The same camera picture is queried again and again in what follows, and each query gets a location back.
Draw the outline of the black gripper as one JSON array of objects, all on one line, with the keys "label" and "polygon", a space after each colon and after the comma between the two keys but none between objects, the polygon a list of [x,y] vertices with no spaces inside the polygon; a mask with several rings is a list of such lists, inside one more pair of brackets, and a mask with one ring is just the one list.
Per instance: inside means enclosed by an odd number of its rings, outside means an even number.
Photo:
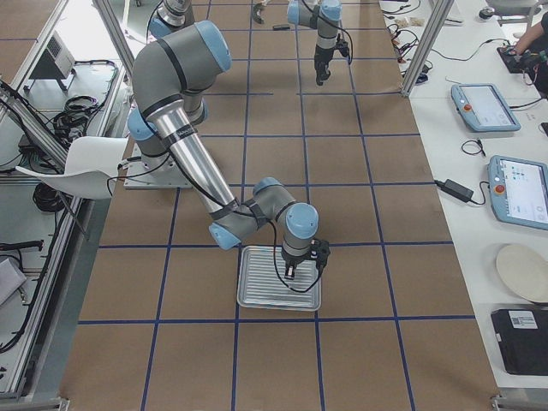
[{"label": "black gripper", "polygon": [[285,263],[285,278],[293,281],[295,279],[296,267],[306,258],[304,255],[295,256],[286,252],[282,252],[282,257]]},{"label": "black gripper", "polygon": [[316,72],[316,84],[323,86],[324,83],[331,76],[329,70],[329,63],[331,61],[331,54],[316,54],[315,55],[315,72]]}]

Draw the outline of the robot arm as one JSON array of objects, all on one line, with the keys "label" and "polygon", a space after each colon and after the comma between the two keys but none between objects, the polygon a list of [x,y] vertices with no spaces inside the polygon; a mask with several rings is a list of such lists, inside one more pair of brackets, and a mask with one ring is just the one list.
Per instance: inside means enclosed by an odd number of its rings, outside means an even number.
[{"label": "robot arm", "polygon": [[287,11],[288,22],[316,31],[314,70],[316,84],[322,86],[331,76],[329,65],[335,51],[350,62],[350,48],[342,37],[342,3],[337,0],[321,1],[310,5],[306,1],[290,1]]},{"label": "robot arm", "polygon": [[263,226],[283,227],[284,276],[292,279],[305,260],[323,271],[329,244],[317,238],[317,210],[298,202],[277,179],[267,177],[241,203],[208,152],[185,109],[187,97],[209,88],[231,67],[223,35],[211,21],[199,21],[146,45],[134,60],[133,90],[145,124],[156,128],[154,138],[199,192],[212,223],[211,236],[230,249]]}]

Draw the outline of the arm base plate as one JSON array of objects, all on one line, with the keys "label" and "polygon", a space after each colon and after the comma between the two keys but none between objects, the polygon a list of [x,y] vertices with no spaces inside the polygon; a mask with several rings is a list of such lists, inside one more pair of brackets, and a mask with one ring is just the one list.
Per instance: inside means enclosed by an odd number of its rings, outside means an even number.
[{"label": "arm base plate", "polygon": [[165,153],[160,157],[150,158],[140,152],[134,144],[133,157],[139,157],[128,163],[128,177],[123,186],[126,189],[171,189],[191,188],[191,184],[184,177],[176,165],[175,160]]}]

